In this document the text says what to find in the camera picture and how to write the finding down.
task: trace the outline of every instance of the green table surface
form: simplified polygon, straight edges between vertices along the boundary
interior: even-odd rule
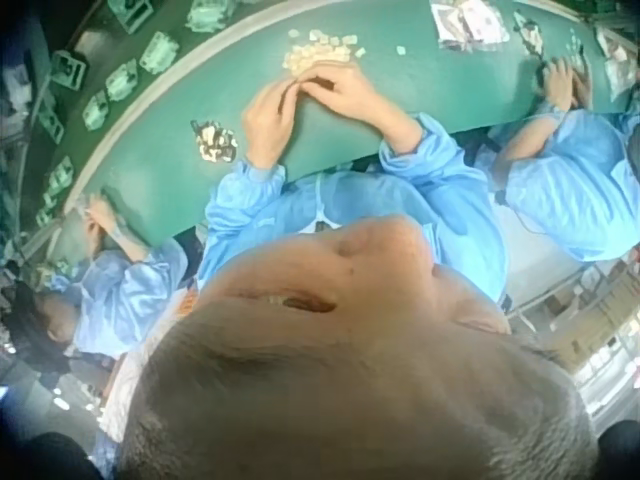
[[[330,35],[357,34],[367,53],[358,60],[377,89],[408,111],[424,111],[450,132],[523,117],[535,100],[538,62],[513,31],[519,9],[541,25],[547,57],[568,54],[572,29],[594,71],[595,110],[620,111],[625,98],[609,100],[604,57],[588,26],[547,11],[495,0],[511,40],[496,51],[441,49],[426,0],[368,0],[331,4],[269,26],[223,50],[175,84],[119,139],[85,191],[104,189],[143,238],[157,244],[201,222],[209,190],[230,166],[203,161],[191,120],[216,120],[245,137],[241,113],[267,82],[283,75],[289,29],[317,28]],[[407,49],[398,56],[396,46]],[[282,159],[288,180],[376,151],[379,137],[302,99],[296,127]]]

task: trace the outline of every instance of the hand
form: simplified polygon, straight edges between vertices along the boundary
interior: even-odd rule
[[[268,170],[278,163],[293,131],[299,89],[291,79],[267,85],[244,112],[247,159],[254,167]]]
[[[298,82],[303,92],[330,110],[370,124],[375,123],[378,106],[386,101],[353,63],[316,63],[298,77]]]
[[[304,92],[329,109],[379,130],[397,155],[414,151],[422,140],[420,123],[378,94],[354,64],[317,63],[302,73],[298,81],[302,82],[300,88]]]
[[[111,204],[102,195],[92,194],[89,197],[89,218],[111,235],[117,226],[116,214]]]
[[[547,101],[568,112],[573,99],[573,68],[564,59],[554,59],[545,69],[544,92]]]
[[[89,258],[95,258],[100,250],[102,250],[102,240],[104,238],[104,230],[100,228],[92,218],[87,217],[84,221],[84,231],[87,235]]]
[[[593,108],[593,79],[591,76],[591,65],[583,55],[584,71],[579,72],[573,69],[573,96],[577,107],[591,110]]]

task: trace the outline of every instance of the plastic bag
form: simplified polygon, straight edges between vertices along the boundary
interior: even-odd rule
[[[441,48],[495,50],[509,41],[500,12],[483,0],[430,0]]]

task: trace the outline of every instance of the worker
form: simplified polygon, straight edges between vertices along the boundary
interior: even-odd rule
[[[323,82],[330,82],[333,90],[323,88]],[[285,168],[278,160],[291,136],[300,91],[382,134],[379,172],[318,173],[285,186]],[[500,299],[507,254],[486,178],[464,165],[464,151],[435,119],[406,114],[376,92],[355,65],[320,63],[297,81],[267,86],[246,111],[244,127],[246,157],[213,189],[206,208],[209,236],[198,273],[200,288],[234,257],[241,265],[247,264],[244,258],[268,262],[274,279],[298,264],[306,265],[305,273],[300,272],[306,276],[312,270],[314,245],[325,237],[294,234],[350,226],[345,232],[357,232],[362,242],[379,242],[367,247],[376,251],[395,249],[393,242],[405,245],[409,239],[418,242],[419,249],[428,245],[435,264],[456,270],[493,301]],[[390,215],[399,217],[384,218]],[[342,230],[326,234],[344,235]],[[276,252],[275,257],[262,250],[247,252],[261,246]],[[343,255],[352,254],[347,250]],[[263,277],[256,288],[273,283]]]
[[[20,284],[5,320],[18,354],[35,368],[56,363],[70,346],[113,358],[136,347],[199,264],[192,230],[150,248],[104,197],[93,195],[85,213],[88,259],[72,278],[55,275],[42,292]],[[102,250],[105,233],[119,249]]]
[[[300,92],[377,128],[388,173],[283,188]],[[485,179],[444,129],[326,63],[261,91],[244,125],[200,298],[145,366],[114,478],[590,478],[584,404],[509,335]]]
[[[476,166],[489,172],[497,199],[537,224],[527,228],[591,262],[640,241],[640,92],[624,114],[595,114],[585,65],[550,62],[536,114],[493,128],[495,147],[483,147]]]

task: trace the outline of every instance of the blue uniform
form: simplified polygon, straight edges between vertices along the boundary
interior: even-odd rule
[[[463,163],[464,152],[427,115],[415,153],[395,156],[380,148],[382,171],[319,173],[284,186],[285,170],[235,165],[211,194],[209,234],[198,272],[202,288],[242,252],[293,234],[365,217],[404,214],[420,225],[437,263],[465,275],[497,301],[505,287],[507,254],[489,203],[487,180]]]
[[[506,203],[580,261],[618,258],[640,241],[640,184],[627,159],[640,113],[575,110],[558,120],[540,154],[513,164]],[[522,126],[494,127],[489,136],[504,147]],[[483,147],[476,166],[488,170],[495,158]]]
[[[79,308],[76,348],[117,358],[145,340],[186,269],[184,250],[169,239],[133,264],[119,250],[102,252],[73,279],[56,276],[49,288]]]

